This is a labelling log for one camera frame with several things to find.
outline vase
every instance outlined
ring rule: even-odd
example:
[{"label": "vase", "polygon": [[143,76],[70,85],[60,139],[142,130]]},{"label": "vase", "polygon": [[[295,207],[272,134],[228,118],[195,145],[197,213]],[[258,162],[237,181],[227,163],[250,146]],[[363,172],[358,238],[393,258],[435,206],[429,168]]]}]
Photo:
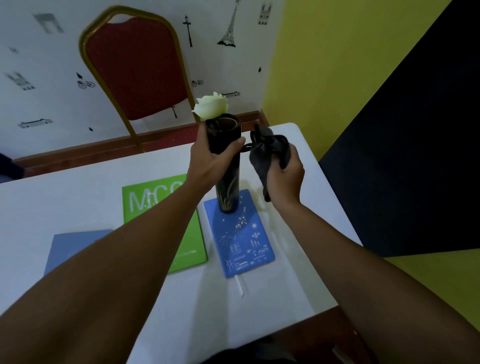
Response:
[{"label": "vase", "polygon": [[[241,137],[241,124],[235,115],[222,114],[205,121],[210,151],[222,153],[231,142]],[[224,213],[235,212],[239,205],[240,153],[237,153],[227,171],[215,185],[218,207]]]}]

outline forearm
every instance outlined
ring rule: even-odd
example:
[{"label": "forearm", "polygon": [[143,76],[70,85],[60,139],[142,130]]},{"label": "forearm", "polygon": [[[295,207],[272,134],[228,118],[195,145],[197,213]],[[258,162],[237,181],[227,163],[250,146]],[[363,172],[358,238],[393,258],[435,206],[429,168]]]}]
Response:
[{"label": "forearm", "polygon": [[126,361],[204,190],[173,194],[53,270],[0,318],[0,357]]},{"label": "forearm", "polygon": [[308,208],[280,210],[323,282],[379,359],[474,362],[479,333],[409,275]]}]

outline person's right arm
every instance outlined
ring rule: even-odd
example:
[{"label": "person's right arm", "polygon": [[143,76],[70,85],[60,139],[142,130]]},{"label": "person's right arm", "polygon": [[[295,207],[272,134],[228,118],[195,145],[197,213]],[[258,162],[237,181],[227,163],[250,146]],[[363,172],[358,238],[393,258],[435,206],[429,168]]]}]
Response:
[{"label": "person's right arm", "polygon": [[300,203],[303,165],[292,146],[267,187],[315,270],[380,362],[478,363],[480,333],[418,281],[354,243]]}]

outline white wall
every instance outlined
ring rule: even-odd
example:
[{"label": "white wall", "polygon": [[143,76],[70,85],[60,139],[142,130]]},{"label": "white wall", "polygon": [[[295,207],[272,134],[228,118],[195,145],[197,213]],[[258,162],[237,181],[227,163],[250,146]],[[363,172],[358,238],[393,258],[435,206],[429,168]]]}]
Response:
[{"label": "white wall", "polygon": [[[281,21],[283,0],[273,3],[268,25],[257,20],[263,0],[240,0],[234,39],[236,47],[218,45],[230,23],[235,0],[3,0],[0,5],[0,72],[22,74],[34,90],[23,91],[0,73],[0,153],[19,158],[55,149],[128,135],[117,112],[97,85],[80,89],[78,72],[94,80],[78,50],[81,32],[107,7],[127,5],[165,17],[175,28],[194,97],[240,91],[229,99],[231,113],[260,108],[270,58]],[[33,17],[52,13],[64,33],[44,32]],[[188,16],[193,47],[185,21]],[[18,50],[10,51],[9,47]],[[138,133],[194,122],[188,103],[145,120],[134,121]],[[52,119],[53,123],[22,129],[21,122]]]}]

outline blue notebook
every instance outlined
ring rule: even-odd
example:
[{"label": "blue notebook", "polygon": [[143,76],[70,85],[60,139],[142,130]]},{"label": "blue notebook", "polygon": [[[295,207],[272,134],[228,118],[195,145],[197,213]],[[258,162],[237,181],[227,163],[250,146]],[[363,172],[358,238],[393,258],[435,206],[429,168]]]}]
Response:
[{"label": "blue notebook", "polygon": [[204,202],[225,278],[275,260],[250,192],[241,190],[239,200],[231,214],[220,211],[216,198]]},{"label": "blue notebook", "polygon": [[43,275],[45,276],[65,260],[111,232],[112,230],[96,230],[54,235]]}]

